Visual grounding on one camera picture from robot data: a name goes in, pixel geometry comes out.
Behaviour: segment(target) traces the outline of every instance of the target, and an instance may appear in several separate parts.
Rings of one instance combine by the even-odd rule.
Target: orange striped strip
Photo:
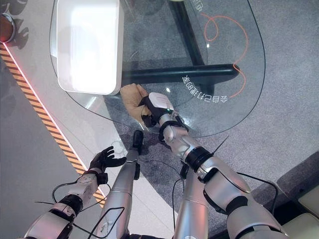
[[[45,127],[48,129],[71,165],[74,167],[75,171],[82,175],[85,172],[85,166],[82,165],[81,161],[72,150],[72,147],[66,141],[56,124],[52,121],[44,106],[37,98],[35,92],[29,86],[28,82],[23,77],[23,74],[20,72],[19,67],[15,64],[14,60],[11,58],[9,52],[3,44],[0,44],[0,56],[4,60],[9,71],[12,73],[13,78],[16,79],[17,84],[24,92],[25,97],[29,100],[30,104],[33,106],[34,110],[44,123]],[[104,198],[100,190],[97,190],[96,193],[93,194],[93,196],[95,197],[97,202]],[[99,204],[101,207],[103,207],[105,204],[105,200],[101,201]]]

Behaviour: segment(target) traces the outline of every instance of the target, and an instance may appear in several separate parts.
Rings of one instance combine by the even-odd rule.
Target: wire
[[[160,160],[156,160],[156,159],[152,159],[152,160],[148,160],[148,161],[145,161],[145,160],[140,160],[139,161],[142,161],[142,162],[145,162],[145,163],[150,163],[150,162],[160,162],[164,165],[166,165],[167,167],[170,167],[171,169],[173,169],[178,175],[179,175],[179,172],[176,168],[174,168],[173,166],[170,166],[169,164],[163,162],[163,161],[160,161]]]
[[[121,216],[122,213],[124,212],[125,207],[109,208],[109,209],[103,214],[103,216],[98,220],[98,222],[95,224],[95,226],[93,227],[93,229],[92,229],[92,231],[91,231],[91,233],[90,233],[88,239],[90,239],[91,236],[93,236],[94,230],[95,230],[96,227],[99,225],[99,223],[101,222],[101,220],[107,215],[107,213],[108,213],[109,211],[111,211],[111,210],[116,210],[116,209],[122,209],[122,211],[120,212],[120,214],[118,215],[118,217],[117,217],[116,220],[114,221],[113,226],[111,227],[110,231],[106,234],[106,236],[105,236],[105,237],[98,237],[98,236],[95,236],[95,235],[94,235],[96,238],[99,238],[99,239],[104,239],[104,238],[107,238],[107,237],[108,237],[108,235],[111,233],[113,227],[115,226],[117,220],[120,218],[120,216]]]
[[[101,222],[101,220],[106,216],[106,214],[107,214],[110,210],[121,209],[121,208],[123,208],[123,210],[122,210],[121,213],[118,215],[118,217],[116,218],[116,220],[115,220],[113,226],[111,227],[109,233],[108,233],[105,237],[99,237],[99,236],[93,234],[93,231],[95,230],[95,228],[97,227],[97,225]],[[95,226],[94,226],[94,228],[93,228],[93,230],[92,230],[91,232],[89,232],[89,231],[83,229],[82,227],[76,225],[75,223],[73,223],[73,226],[75,226],[76,228],[80,229],[81,231],[83,231],[83,232],[89,234],[88,239],[89,239],[91,236],[94,236],[94,237],[99,238],[99,239],[104,239],[104,238],[106,238],[106,237],[111,233],[111,231],[112,231],[112,229],[113,229],[113,227],[114,227],[116,221],[119,219],[119,217],[120,217],[120,215],[123,213],[124,209],[125,209],[124,207],[119,207],[119,208],[110,208],[109,210],[107,210],[106,213],[105,213],[105,214],[100,218],[100,220],[97,222],[97,224],[95,224]]]
[[[55,191],[56,191],[56,190],[58,190],[60,187],[63,187],[63,186],[76,184],[79,178],[80,178],[80,177],[78,177],[78,178],[77,178],[74,182],[72,182],[72,183],[63,183],[63,184],[60,184],[60,185],[56,186],[56,187],[53,189],[53,191],[52,191],[52,199],[53,199],[53,201],[54,201],[55,203],[57,203],[57,201],[56,201],[56,199],[55,199]]]
[[[175,181],[174,186],[173,186],[173,191],[172,191],[172,194],[171,194],[171,200],[172,200],[172,205],[173,205],[174,231],[175,231],[174,189],[175,189],[176,183],[177,183],[179,180],[182,180],[182,182],[183,182],[183,191],[184,191],[184,180],[183,180],[182,178],[180,178],[180,179],[177,179],[177,180]]]
[[[54,205],[54,203],[48,203],[48,202],[39,202],[39,201],[36,201],[35,203],[44,203],[44,204]]]
[[[249,177],[249,178],[264,182],[264,183],[267,183],[267,184],[269,184],[269,185],[271,185],[271,186],[273,186],[275,188],[276,193],[275,193],[275,196],[274,196],[273,204],[271,206],[271,214],[274,215],[275,207],[276,207],[276,201],[277,201],[278,192],[279,192],[277,185],[274,184],[273,182],[269,182],[269,181],[266,181],[266,180],[263,180],[263,179],[260,179],[260,178],[245,174],[245,173],[240,173],[240,172],[237,172],[237,173],[240,174],[240,175],[243,175],[243,176],[246,176],[246,177]]]
[[[212,154],[215,154],[216,151],[223,145],[223,143],[226,141],[226,139],[228,139],[229,136],[227,136],[222,142],[221,144],[214,150],[214,152],[212,152]]]
[[[88,206],[88,207],[82,209],[80,212],[82,212],[82,211],[84,211],[84,210],[87,210],[87,209],[89,209],[89,208],[91,208],[91,207],[97,205],[98,203],[100,203],[100,202],[102,202],[103,200],[105,200],[105,199],[107,198],[107,196],[108,196],[108,195],[106,195],[105,198],[101,199],[100,201],[96,202],[95,204],[92,204],[92,205],[90,205],[90,206]]]

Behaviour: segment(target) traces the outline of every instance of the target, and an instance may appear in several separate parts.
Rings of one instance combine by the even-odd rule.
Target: white tray
[[[119,0],[59,0],[57,75],[62,89],[114,95],[122,78],[124,12]]]

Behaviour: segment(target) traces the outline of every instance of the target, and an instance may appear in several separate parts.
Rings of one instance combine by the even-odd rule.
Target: glass tabletop
[[[246,0],[120,2],[125,11],[122,86],[136,83],[167,95],[194,137],[225,131],[251,112],[264,82],[265,54]],[[55,8],[56,2],[50,35],[54,69]],[[68,94],[89,111],[145,130],[128,115],[120,94]]]

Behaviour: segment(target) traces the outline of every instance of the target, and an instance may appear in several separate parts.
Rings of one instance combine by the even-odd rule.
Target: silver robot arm
[[[74,219],[88,205],[98,186],[108,182],[108,175],[104,173],[106,167],[120,166],[126,161],[125,157],[115,159],[112,149],[113,147],[109,147],[94,157],[88,171],[71,185],[67,195],[33,222],[24,236],[25,239],[69,238]]]
[[[289,238],[270,212],[253,199],[244,179],[188,135],[187,127],[165,95],[150,93],[141,105],[152,112],[150,117],[143,118],[146,125],[160,124],[159,139],[205,183],[203,193],[208,203],[228,215],[231,239]]]

